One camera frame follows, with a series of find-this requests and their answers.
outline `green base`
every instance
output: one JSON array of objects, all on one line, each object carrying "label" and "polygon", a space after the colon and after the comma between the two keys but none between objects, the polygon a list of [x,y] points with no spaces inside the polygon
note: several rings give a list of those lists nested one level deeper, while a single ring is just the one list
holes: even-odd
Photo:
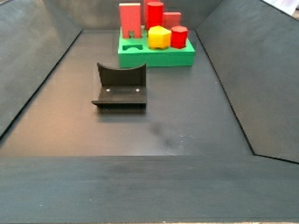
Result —
[{"label": "green base", "polygon": [[194,63],[195,50],[187,39],[183,49],[169,47],[166,50],[151,50],[147,46],[147,31],[143,38],[122,38],[119,36],[118,57],[121,67],[190,67]]}]

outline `floor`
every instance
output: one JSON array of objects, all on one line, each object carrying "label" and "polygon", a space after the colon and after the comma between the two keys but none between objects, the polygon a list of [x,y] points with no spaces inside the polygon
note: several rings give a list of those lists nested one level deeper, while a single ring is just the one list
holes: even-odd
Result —
[{"label": "floor", "polygon": [[253,156],[207,54],[149,68],[145,114],[101,113],[97,62],[115,31],[85,31],[0,143],[0,223],[299,221],[299,168]]},{"label": "floor", "polygon": [[146,112],[105,113],[91,104],[97,64],[118,66],[118,32],[86,31],[0,143],[0,157],[251,155],[195,32],[191,42],[193,67],[147,68]]}]

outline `block structure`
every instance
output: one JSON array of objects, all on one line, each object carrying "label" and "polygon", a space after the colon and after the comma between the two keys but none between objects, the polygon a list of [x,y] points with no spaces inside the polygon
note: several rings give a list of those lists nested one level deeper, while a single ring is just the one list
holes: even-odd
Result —
[{"label": "block structure", "polygon": [[163,27],[171,30],[175,26],[182,24],[181,12],[165,12],[163,13]]},{"label": "block structure", "polygon": [[161,25],[153,27],[149,31],[149,47],[150,49],[166,49],[171,45],[173,33]]},{"label": "block structure", "polygon": [[145,0],[145,27],[147,27],[147,4],[151,2],[161,2],[161,0]]},{"label": "block structure", "polygon": [[189,37],[189,29],[185,26],[175,26],[173,28],[173,43],[171,46],[177,49],[183,49],[186,47]]},{"label": "block structure", "polygon": [[141,39],[143,37],[141,3],[122,3],[119,5],[119,12],[123,39],[130,39],[130,32],[135,34],[137,39]]},{"label": "block structure", "polygon": [[165,50],[150,49],[147,41],[147,30],[143,30],[143,38],[122,38],[121,33],[118,47],[121,67],[139,67],[145,63],[149,67],[190,67],[193,65],[195,50],[189,39],[183,49],[167,47]]},{"label": "block structure", "polygon": [[150,30],[154,26],[165,24],[165,3],[151,2],[147,4],[147,25]]}]

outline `red cylinder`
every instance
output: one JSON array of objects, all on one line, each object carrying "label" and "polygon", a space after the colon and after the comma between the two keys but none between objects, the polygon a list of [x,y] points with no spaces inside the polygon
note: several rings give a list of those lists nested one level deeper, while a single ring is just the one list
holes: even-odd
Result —
[{"label": "red cylinder", "polygon": [[185,26],[175,26],[173,28],[173,40],[171,40],[171,47],[182,49],[186,47],[189,37],[189,29]]},{"label": "red cylinder", "polygon": [[151,2],[147,4],[147,24],[146,29],[165,24],[165,3]]}]

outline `gray panel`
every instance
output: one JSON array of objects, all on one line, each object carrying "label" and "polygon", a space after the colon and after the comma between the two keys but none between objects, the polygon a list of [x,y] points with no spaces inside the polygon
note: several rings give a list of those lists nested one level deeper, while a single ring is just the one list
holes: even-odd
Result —
[{"label": "gray panel", "polygon": [[6,3],[9,3],[10,1],[13,1],[13,0],[0,0],[0,4],[6,4]]},{"label": "gray panel", "polygon": [[[119,3],[142,3],[142,0],[51,0],[77,23],[89,30],[119,29]],[[182,24],[195,29],[222,0],[163,0],[167,11],[182,12]]]},{"label": "gray panel", "polygon": [[198,33],[255,153],[299,162],[298,21],[226,0]]},{"label": "gray panel", "polygon": [[147,68],[145,114],[99,113],[98,62],[119,31],[85,31],[0,144],[0,156],[251,155],[195,32],[195,64]]},{"label": "gray panel", "polygon": [[49,1],[0,5],[0,135],[66,53],[81,28]]},{"label": "gray panel", "polygon": [[262,157],[6,157],[0,223],[299,221],[299,168]]}]

